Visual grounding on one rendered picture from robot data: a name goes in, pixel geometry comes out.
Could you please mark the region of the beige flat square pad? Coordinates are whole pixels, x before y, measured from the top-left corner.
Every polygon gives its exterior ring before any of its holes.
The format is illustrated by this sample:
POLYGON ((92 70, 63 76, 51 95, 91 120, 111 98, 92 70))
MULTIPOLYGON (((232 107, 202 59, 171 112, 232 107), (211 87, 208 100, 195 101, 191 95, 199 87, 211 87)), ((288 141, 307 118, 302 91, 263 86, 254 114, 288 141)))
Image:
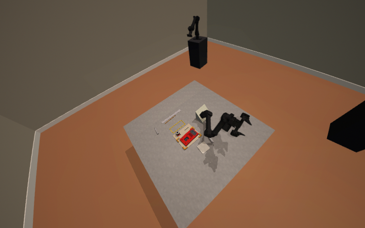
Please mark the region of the beige flat square pad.
POLYGON ((197 146, 197 148, 202 152, 206 152, 207 150, 209 150, 209 146, 205 143, 205 142, 202 142, 200 145, 197 146))

